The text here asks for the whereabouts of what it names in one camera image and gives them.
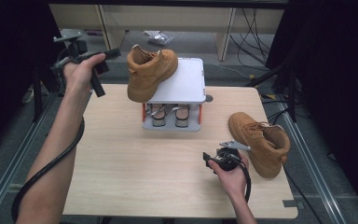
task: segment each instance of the tan boot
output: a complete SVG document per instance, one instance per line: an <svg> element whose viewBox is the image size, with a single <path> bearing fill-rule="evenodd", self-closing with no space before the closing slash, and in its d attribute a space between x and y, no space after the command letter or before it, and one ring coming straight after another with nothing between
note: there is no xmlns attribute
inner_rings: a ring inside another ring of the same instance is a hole
<svg viewBox="0 0 358 224"><path fill-rule="evenodd" d="M158 84L176 71L178 57L170 49L148 52L135 45L127 57L127 64L130 69L127 94L132 101L145 103L153 97Z"/></svg>
<svg viewBox="0 0 358 224"><path fill-rule="evenodd" d="M251 148L249 158L261 176L273 178L279 174L290 149L289 137L281 126L257 122L237 112L228 119L228 129L237 142Z"/></svg>

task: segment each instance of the person's right arm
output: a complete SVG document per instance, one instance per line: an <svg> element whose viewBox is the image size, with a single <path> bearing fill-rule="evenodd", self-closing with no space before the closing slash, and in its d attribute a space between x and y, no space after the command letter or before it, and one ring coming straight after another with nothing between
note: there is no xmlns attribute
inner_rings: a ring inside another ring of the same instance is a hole
<svg viewBox="0 0 358 224"><path fill-rule="evenodd" d="M241 161L248 167L249 162L247 158L242 154L240 154L240 156ZM257 223L248 203L245 201L246 178L242 169L238 166L234 170L227 172L222 170L220 166L212 160L209 160L208 163L219 177L223 189L231 200L238 224Z"/></svg>

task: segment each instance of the wooden tabletop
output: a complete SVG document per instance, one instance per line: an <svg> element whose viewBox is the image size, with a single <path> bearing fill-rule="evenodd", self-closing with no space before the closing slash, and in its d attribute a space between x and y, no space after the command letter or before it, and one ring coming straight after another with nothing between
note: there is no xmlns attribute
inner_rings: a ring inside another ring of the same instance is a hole
<svg viewBox="0 0 358 224"><path fill-rule="evenodd" d="M106 95L90 98L86 130L77 146L74 176L64 213L112 217L235 217L234 210L202 152L211 156L232 139L227 121L242 111L267 121L257 90L206 87L198 132L142 128L142 104L127 97L127 85L103 85ZM257 218L295 218L284 171L273 179L249 168L249 206Z"/></svg>

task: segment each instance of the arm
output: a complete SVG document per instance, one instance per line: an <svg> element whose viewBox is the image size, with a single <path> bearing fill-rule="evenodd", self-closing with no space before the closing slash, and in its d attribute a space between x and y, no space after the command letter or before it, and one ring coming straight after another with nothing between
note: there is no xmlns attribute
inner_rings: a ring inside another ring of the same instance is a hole
<svg viewBox="0 0 358 224"><path fill-rule="evenodd" d="M40 149L27 180L61 154L75 139L90 96L91 68L103 61L95 55L81 64L64 68L67 87L48 137ZM39 179L21 201L17 223L59 223L75 164L74 148Z"/></svg>
<svg viewBox="0 0 358 224"><path fill-rule="evenodd" d="M245 163L246 167L249 166L249 162L245 156L241 155L241 161ZM253 216L248 203L245 201L244 192L246 179L242 169L237 167L232 171L226 172L222 170L216 162L209 160L208 163L219 177L220 183L234 207L237 222L239 224L256 223L255 217Z"/></svg>

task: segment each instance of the hand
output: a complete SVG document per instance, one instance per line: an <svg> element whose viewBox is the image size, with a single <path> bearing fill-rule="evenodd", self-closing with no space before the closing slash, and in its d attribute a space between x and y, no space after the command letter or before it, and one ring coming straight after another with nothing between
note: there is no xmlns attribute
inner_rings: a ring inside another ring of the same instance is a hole
<svg viewBox="0 0 358 224"><path fill-rule="evenodd" d="M248 168L248 159L241 153L240 157L246 168ZM246 178L240 166L237 166L232 171L224 171L215 161L208 160L208 163L219 177L220 183L230 199L233 197L243 197L246 188Z"/></svg>
<svg viewBox="0 0 358 224"><path fill-rule="evenodd" d="M63 68L66 79L66 88L78 87L90 91L91 69L94 65L101 63L105 59L105 54L100 53L90 57L80 64L68 63Z"/></svg>

